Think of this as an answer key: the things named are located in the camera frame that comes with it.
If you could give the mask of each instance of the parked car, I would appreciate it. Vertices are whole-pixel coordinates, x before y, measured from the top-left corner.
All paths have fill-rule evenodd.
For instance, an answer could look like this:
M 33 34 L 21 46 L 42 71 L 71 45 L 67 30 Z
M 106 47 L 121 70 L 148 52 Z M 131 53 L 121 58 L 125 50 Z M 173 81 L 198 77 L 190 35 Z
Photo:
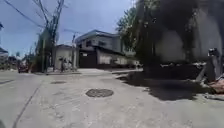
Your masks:
M 19 65 L 18 73 L 28 73 L 29 69 L 27 65 Z

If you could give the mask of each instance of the concrete pavement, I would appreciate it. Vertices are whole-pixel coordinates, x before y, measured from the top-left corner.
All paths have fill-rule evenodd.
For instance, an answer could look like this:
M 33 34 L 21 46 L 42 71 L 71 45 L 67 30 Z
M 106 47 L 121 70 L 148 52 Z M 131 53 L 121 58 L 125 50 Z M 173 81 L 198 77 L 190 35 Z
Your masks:
M 141 72 L 142 69 L 110 69 L 110 70 L 103 70 L 103 69 L 79 69 L 77 71 L 55 71 L 55 72 L 47 72 L 47 73 L 35 73 L 36 75 L 74 75 L 74 74 L 82 74 L 82 75 L 103 75 L 103 74 L 127 74 L 130 72 Z
M 146 92 L 146 88 L 130 86 L 117 77 L 19 75 L 17 80 L 0 87 L 0 119 L 7 128 L 12 127 L 33 96 L 18 119 L 17 128 L 224 127 L 224 102 L 207 100 L 201 94 L 195 100 L 161 100 Z M 51 84 L 55 81 L 66 83 Z M 110 89 L 114 95 L 86 96 L 93 88 Z

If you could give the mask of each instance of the sky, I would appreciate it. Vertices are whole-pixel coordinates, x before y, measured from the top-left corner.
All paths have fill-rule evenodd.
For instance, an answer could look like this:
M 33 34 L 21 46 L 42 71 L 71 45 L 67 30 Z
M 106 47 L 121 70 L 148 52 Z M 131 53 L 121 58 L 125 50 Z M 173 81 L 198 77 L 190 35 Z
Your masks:
M 32 0 L 7 0 L 26 16 L 40 25 L 44 20 L 36 12 L 40 13 Z M 56 0 L 42 0 L 44 6 L 50 11 L 56 7 Z M 80 36 L 93 29 L 115 33 L 118 20 L 124 15 L 124 11 L 134 5 L 134 0 L 65 0 L 63 8 L 58 44 L 71 44 L 71 29 L 79 32 Z M 34 43 L 38 40 L 41 28 L 22 17 L 4 1 L 0 1 L 0 22 L 4 28 L 0 31 L 0 47 L 15 55 L 17 51 L 23 56 L 34 49 Z

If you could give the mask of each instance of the building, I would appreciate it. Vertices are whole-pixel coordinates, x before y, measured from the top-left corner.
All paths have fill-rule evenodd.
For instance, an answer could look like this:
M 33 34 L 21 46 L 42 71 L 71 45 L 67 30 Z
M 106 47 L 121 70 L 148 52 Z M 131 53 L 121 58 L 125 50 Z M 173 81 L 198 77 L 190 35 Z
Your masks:
M 133 56 L 134 52 L 125 50 L 117 34 L 93 30 L 78 37 L 76 45 L 79 48 L 80 68 L 119 68 L 136 63 L 126 56 L 126 53 Z
M 54 66 L 56 70 L 61 69 L 62 59 L 65 59 L 66 69 L 72 69 L 72 52 L 74 52 L 74 68 L 77 68 L 77 49 L 69 45 L 57 45 L 55 47 Z
M 0 68 L 4 67 L 4 65 L 7 63 L 8 56 L 8 51 L 0 47 Z
M 15 56 L 9 56 L 8 57 L 8 64 L 9 64 L 9 68 L 10 69 L 16 69 L 17 65 L 18 65 L 18 61 L 17 58 Z

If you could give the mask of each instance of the manhole cover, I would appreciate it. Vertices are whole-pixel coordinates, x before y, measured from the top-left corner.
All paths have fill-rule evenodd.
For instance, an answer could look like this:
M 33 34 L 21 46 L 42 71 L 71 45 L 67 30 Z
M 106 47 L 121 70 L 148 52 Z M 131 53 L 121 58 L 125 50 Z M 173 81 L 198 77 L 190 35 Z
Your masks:
M 112 96 L 114 92 L 108 89 L 90 89 L 86 92 L 86 95 L 89 97 L 108 97 Z
M 54 81 L 54 82 L 51 82 L 51 84 L 64 84 L 66 83 L 65 81 Z

